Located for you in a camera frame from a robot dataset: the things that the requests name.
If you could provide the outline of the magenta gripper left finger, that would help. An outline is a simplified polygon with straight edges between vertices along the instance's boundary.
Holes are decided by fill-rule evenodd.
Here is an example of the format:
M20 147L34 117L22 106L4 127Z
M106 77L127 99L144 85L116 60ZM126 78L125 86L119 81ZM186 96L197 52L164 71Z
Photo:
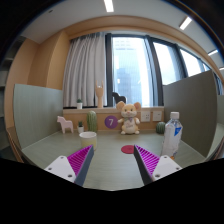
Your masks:
M82 186L93 155L94 148L92 145L89 145L68 157L59 156L45 168L45 171Z

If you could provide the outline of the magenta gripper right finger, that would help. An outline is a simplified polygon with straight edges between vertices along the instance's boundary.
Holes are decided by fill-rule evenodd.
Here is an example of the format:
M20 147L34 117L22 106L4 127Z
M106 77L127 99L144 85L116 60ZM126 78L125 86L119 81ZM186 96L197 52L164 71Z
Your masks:
M158 156L138 145L134 146L134 157L145 185L181 170L169 156Z

